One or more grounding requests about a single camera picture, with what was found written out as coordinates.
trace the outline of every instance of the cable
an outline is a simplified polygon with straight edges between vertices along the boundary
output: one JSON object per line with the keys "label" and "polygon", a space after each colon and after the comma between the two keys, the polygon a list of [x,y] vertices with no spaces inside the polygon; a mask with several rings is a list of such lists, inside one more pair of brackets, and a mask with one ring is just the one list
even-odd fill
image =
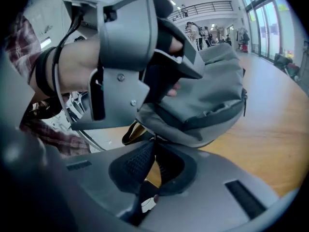
{"label": "cable", "polygon": [[[67,117],[70,124],[73,123],[73,120],[72,120],[71,116],[69,115],[69,113],[66,109],[65,103],[62,99],[62,94],[60,92],[58,62],[59,62],[60,53],[62,51],[64,43],[66,42],[68,37],[79,28],[81,21],[82,21],[82,15],[81,15],[80,12],[78,12],[77,15],[74,17],[74,19],[72,20],[71,26],[70,26],[67,34],[64,36],[64,38],[60,41],[59,45],[57,46],[56,51],[55,51],[55,55],[54,55],[54,58],[53,58],[53,64],[52,64],[52,79],[53,79],[54,90],[58,95],[58,98],[59,98],[60,104],[62,106],[63,112],[64,112],[65,116]],[[92,141],[90,141],[83,134],[84,131],[81,132],[81,131],[77,130],[76,132],[80,135],[80,137],[84,138],[84,140],[86,140],[86,142],[88,142],[93,148],[97,149],[98,151],[104,151],[105,150],[101,146],[99,146],[97,143],[94,144]]]}
{"label": "cable", "polygon": [[[68,111],[70,118],[76,122],[78,118],[73,118],[70,112]],[[89,140],[91,143],[97,146],[97,148],[100,148],[102,151],[105,151],[106,149],[102,148],[91,136],[89,136],[84,130],[78,130],[77,133],[80,132],[83,135],[83,138]]]}

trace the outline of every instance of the wrist strap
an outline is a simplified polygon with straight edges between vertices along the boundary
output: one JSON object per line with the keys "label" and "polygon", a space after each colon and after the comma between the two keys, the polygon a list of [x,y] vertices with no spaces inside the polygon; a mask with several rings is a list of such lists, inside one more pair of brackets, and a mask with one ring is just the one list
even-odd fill
{"label": "wrist strap", "polygon": [[46,62],[49,54],[54,50],[55,47],[51,47],[41,53],[36,60],[35,67],[35,79],[39,89],[48,97],[56,96],[56,93],[49,87],[46,78]]}

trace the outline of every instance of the door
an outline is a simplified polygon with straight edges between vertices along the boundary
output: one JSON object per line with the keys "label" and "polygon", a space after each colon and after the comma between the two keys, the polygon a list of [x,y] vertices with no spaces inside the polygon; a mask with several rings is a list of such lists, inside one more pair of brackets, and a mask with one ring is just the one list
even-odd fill
{"label": "door", "polygon": [[271,60],[275,60],[276,53],[280,53],[280,34],[278,18],[274,3],[270,2],[266,4],[264,6],[264,10],[268,25],[268,58]]}
{"label": "door", "polygon": [[266,16],[264,13],[264,8],[261,7],[256,10],[256,15],[260,28],[260,39],[261,39],[261,56],[268,57],[268,26],[266,21]]}
{"label": "door", "polygon": [[278,7],[278,18],[281,21],[282,54],[294,59],[295,37],[290,4],[287,0],[275,0]]}
{"label": "door", "polygon": [[249,15],[250,30],[251,30],[252,52],[259,54],[259,31],[257,28],[257,21],[255,18],[254,11],[253,10],[249,11],[248,15]]}
{"label": "door", "polygon": [[256,9],[256,15],[260,29],[260,54],[274,60],[276,53],[280,53],[279,23],[274,3],[271,1]]}

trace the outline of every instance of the railing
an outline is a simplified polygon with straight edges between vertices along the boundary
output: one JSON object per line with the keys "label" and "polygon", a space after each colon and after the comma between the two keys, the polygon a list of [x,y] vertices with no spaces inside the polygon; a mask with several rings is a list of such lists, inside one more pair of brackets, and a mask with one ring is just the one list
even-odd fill
{"label": "railing", "polygon": [[233,11],[231,1],[216,1],[216,2],[205,2],[192,6],[182,8],[181,10],[174,11],[169,19],[172,21],[177,21],[185,17],[190,17],[193,15],[205,14],[209,12],[218,11]]}

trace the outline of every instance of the ceiling light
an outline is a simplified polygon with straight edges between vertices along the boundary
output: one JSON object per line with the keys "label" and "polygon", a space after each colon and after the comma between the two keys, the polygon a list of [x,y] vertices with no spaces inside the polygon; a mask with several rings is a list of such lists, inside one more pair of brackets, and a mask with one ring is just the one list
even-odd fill
{"label": "ceiling light", "polygon": [[47,47],[51,42],[52,40],[49,37],[43,40],[43,42],[41,43],[41,49],[43,49],[44,47]]}

